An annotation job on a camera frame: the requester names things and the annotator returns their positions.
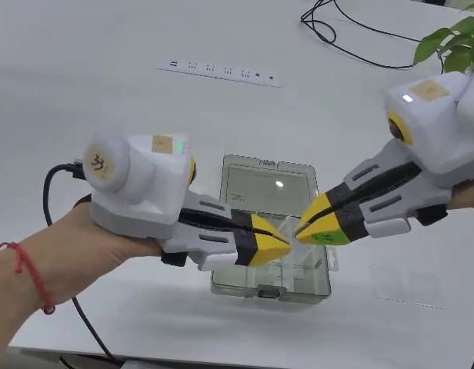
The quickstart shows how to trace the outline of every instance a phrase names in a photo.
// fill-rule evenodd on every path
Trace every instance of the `green marking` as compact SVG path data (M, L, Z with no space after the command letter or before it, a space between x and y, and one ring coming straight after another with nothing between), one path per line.
M312 235L317 244L349 244L350 240L345 233L339 229L337 231L315 233Z

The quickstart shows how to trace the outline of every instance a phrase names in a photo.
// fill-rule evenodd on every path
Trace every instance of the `forearm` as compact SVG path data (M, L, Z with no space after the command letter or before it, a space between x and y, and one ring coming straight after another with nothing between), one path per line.
M24 266L18 274L16 265L15 251L0 251L0 355L22 324L40 308L27 268Z

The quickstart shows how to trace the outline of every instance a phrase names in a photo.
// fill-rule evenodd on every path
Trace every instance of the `white power strip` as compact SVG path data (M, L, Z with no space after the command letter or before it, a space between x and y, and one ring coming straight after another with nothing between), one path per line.
M269 71L256 71L250 68L238 68L200 61L172 59L164 61L157 67L157 69L163 71L176 71L187 75L201 75L203 77L281 88L279 78L275 73Z

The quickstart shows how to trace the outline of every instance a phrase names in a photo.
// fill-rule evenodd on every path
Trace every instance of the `green plant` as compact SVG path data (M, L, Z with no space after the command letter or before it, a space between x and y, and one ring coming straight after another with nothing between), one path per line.
M470 9L474 9L474 3L462 11ZM415 50L413 64L434 54L442 60L445 73L474 71L474 17L466 17L451 28L440 28L422 38Z

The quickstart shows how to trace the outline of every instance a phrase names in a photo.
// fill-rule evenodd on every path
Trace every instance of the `red string bracelet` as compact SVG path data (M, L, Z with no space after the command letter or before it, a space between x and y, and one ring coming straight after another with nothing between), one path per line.
M18 257L18 263L16 265L15 273L22 272L22 265L25 264L28 271L30 272L30 276L34 282L35 287L37 288L38 294L40 295L42 301L44 302L44 307L42 311L44 314L51 315L55 311L55 306L52 303L51 297L47 293L45 289L45 283L40 277L40 274L37 271L37 268L34 266L32 259L28 256L28 254L23 250L19 244L15 242L3 242L0 244L0 250L3 247L12 248L16 251L16 256Z

